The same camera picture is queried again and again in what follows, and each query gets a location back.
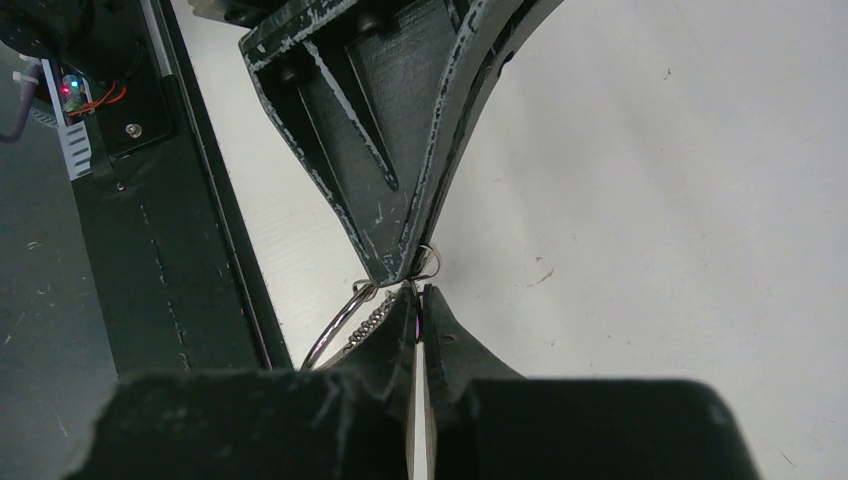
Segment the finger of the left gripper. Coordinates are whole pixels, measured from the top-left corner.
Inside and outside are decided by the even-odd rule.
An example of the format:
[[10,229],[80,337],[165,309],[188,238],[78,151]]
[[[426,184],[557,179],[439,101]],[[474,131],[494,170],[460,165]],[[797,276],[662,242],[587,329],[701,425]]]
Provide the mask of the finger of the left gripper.
[[269,120],[378,286],[411,270],[437,88],[466,1],[286,1],[239,42]]
[[473,1],[436,90],[417,184],[417,244],[430,241],[453,176],[502,67],[559,1]]

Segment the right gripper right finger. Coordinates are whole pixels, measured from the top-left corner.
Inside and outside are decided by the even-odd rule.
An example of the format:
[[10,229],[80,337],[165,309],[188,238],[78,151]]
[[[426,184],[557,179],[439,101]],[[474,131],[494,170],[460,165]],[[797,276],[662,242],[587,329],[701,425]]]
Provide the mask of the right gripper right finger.
[[435,479],[755,479],[731,410],[684,379],[531,379],[425,288],[421,337]]

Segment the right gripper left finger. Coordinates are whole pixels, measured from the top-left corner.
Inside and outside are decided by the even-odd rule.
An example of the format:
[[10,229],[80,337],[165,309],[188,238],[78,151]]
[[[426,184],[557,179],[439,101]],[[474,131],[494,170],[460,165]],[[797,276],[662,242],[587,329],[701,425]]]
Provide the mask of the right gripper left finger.
[[332,365],[118,385],[71,479],[406,479],[413,463],[418,294]]

